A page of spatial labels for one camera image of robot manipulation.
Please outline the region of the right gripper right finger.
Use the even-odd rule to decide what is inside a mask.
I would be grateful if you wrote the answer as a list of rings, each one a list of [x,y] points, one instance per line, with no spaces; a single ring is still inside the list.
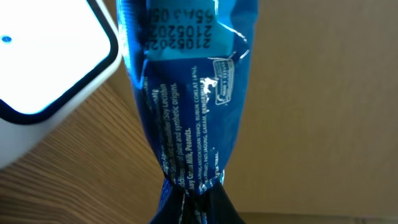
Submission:
[[[245,224],[221,182],[199,196],[199,208],[207,224]]]

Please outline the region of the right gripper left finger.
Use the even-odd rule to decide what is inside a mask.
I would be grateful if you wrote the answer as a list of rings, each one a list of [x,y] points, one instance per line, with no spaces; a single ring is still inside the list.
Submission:
[[[185,192],[164,179],[158,209],[149,224],[181,224]]]

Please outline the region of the blue snack bar wrapper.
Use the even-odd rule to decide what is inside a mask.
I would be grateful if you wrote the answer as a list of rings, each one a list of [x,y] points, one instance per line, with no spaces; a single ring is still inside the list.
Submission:
[[[236,143],[248,88],[255,0],[116,3],[121,52],[142,127],[165,179],[185,192],[182,223]]]

